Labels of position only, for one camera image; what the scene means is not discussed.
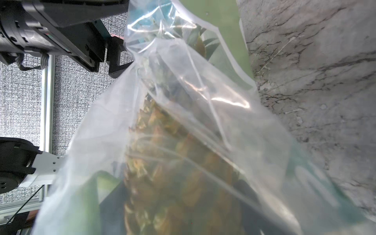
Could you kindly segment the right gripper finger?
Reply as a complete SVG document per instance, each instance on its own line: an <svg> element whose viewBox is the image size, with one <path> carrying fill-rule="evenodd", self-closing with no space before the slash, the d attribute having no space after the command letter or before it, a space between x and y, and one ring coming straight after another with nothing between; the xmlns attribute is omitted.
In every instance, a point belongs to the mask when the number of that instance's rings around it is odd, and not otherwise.
<svg viewBox="0 0 376 235"><path fill-rule="evenodd" d="M99 190L99 217L101 235L127 235L124 204L128 190L123 181L106 185Z"/></svg>

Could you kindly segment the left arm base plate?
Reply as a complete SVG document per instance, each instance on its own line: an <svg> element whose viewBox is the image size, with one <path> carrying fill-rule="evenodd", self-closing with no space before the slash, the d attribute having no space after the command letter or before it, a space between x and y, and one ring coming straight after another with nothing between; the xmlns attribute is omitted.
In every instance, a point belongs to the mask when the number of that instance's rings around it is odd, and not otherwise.
<svg viewBox="0 0 376 235"><path fill-rule="evenodd" d="M17 214L11 222L1 222L1 235L31 235L39 210Z"/></svg>

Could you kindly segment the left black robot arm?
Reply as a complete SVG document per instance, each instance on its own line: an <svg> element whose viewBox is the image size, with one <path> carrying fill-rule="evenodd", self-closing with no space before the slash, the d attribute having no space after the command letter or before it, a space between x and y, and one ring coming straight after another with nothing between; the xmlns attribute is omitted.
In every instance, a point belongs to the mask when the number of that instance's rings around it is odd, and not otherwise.
<svg viewBox="0 0 376 235"><path fill-rule="evenodd" d="M55 59L52 153L64 156L92 103L114 82L102 63L88 72L66 56ZM1 64L1 136L40 145L42 72Z"/></svg>

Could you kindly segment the yellow pineapple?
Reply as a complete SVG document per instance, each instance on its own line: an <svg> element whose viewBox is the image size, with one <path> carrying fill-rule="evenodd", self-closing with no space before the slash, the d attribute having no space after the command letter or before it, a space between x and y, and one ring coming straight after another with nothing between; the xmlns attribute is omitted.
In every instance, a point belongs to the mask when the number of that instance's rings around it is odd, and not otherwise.
<svg viewBox="0 0 376 235"><path fill-rule="evenodd" d="M156 82L145 80L149 93L130 132L137 135L129 149L125 186L130 191L125 226L130 235L243 235L240 202L228 186L239 173L201 142L181 121L156 102L156 86L173 104L190 111L221 141L209 109L200 107L182 88L172 71L156 60Z"/></svg>

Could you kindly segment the clear zip-top bag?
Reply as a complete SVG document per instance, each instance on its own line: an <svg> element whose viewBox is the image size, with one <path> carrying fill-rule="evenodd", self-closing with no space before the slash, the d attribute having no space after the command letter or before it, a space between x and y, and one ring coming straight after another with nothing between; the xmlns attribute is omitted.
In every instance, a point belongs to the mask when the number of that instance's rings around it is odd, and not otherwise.
<svg viewBox="0 0 376 235"><path fill-rule="evenodd" d="M228 162L240 181L209 182L240 202L244 235L373 235L375 223L259 101L246 72L235 1L130 1L124 45L133 63L91 105L33 227L35 235L100 235L99 190L125 180L130 132L156 60L175 75L197 104L209 109L219 141L190 111L155 100L190 133Z"/></svg>

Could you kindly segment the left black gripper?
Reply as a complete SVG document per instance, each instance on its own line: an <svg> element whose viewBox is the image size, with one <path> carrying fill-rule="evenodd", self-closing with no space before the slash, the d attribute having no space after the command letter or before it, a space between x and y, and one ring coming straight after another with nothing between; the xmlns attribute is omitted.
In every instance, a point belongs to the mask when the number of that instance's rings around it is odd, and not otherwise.
<svg viewBox="0 0 376 235"><path fill-rule="evenodd" d="M121 53L126 51L124 40L116 36L111 37L102 20L76 24L59 30L70 42L70 57L90 72L99 71L100 63L105 59L106 48L106 63L109 66L110 77L118 78L133 63L131 61L120 64Z"/></svg>

